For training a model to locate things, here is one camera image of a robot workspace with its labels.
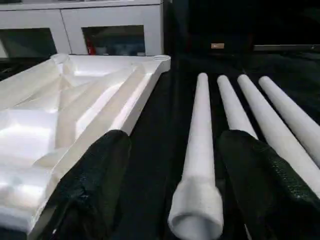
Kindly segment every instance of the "black surface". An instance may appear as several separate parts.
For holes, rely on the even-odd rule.
[[[130,136],[132,148],[122,182],[111,239],[173,240],[167,219],[172,194],[181,179],[196,89],[197,75],[209,75],[213,139],[228,129],[217,77],[227,75],[259,139],[264,140],[237,84],[248,74],[256,84],[271,77],[320,124],[320,65],[316,54],[177,55],[171,71],[162,74]],[[226,170],[215,153],[216,184],[224,206],[222,240],[246,239]]]

